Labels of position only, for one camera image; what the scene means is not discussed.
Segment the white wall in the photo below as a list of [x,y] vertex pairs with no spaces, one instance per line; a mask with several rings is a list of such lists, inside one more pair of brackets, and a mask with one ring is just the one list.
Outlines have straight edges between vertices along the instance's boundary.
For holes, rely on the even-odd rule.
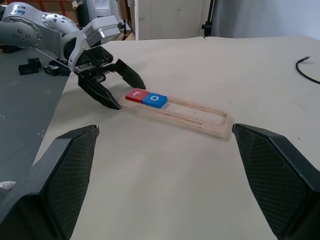
[[181,39],[203,35],[210,0],[138,1],[138,38]]
[[320,0],[218,0],[212,35],[320,40]]

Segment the black cable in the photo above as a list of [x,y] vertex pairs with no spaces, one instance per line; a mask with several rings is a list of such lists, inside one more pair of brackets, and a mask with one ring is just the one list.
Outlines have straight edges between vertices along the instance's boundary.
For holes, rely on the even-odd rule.
[[320,84],[320,81],[315,80],[315,79],[307,76],[307,75],[304,74],[304,73],[300,70],[300,68],[299,68],[299,64],[302,63],[302,62],[304,62],[304,61],[306,61],[306,60],[308,60],[309,58],[310,58],[309,56],[306,56],[306,57],[300,59],[299,61],[297,61],[296,64],[295,64],[295,68],[296,68],[296,70],[298,71],[298,73],[300,73],[300,74],[301,74],[302,76],[304,76],[306,79],[308,79],[308,80],[310,80],[310,81],[312,81],[312,82],[314,82],[314,83],[316,83],[316,84]]

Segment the beige table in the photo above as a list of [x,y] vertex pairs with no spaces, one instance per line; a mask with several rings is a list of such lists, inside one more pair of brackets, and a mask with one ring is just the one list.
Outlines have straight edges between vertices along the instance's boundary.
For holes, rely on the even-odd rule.
[[[149,91],[211,105],[235,122],[285,135],[318,169],[320,43],[304,37],[109,42]],[[116,74],[116,98],[130,88]],[[72,75],[37,159],[57,136],[98,124],[87,196],[73,240],[275,240],[250,190],[233,135],[219,139],[111,110]]]

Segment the wooden slot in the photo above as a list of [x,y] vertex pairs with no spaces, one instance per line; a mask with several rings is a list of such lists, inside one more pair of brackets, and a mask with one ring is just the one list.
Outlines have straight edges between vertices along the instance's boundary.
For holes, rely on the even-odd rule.
[[161,109],[130,101],[125,97],[118,102],[124,108],[134,110],[154,119],[218,138],[223,138],[226,135],[230,122],[228,113],[176,97],[168,97],[168,102]]

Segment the table surface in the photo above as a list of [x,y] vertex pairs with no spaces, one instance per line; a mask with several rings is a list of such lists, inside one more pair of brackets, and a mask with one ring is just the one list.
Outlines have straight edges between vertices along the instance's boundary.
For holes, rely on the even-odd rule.
[[[305,37],[109,42],[147,89],[231,113],[286,136],[318,169],[320,43]],[[116,74],[104,85],[119,99]],[[275,240],[246,178],[236,140],[219,139],[91,99],[71,75],[38,160],[57,136],[98,124],[91,178],[73,240]]]
[[31,49],[0,53],[0,182],[29,171],[68,79],[43,70],[21,76],[18,66],[31,58],[51,61]]

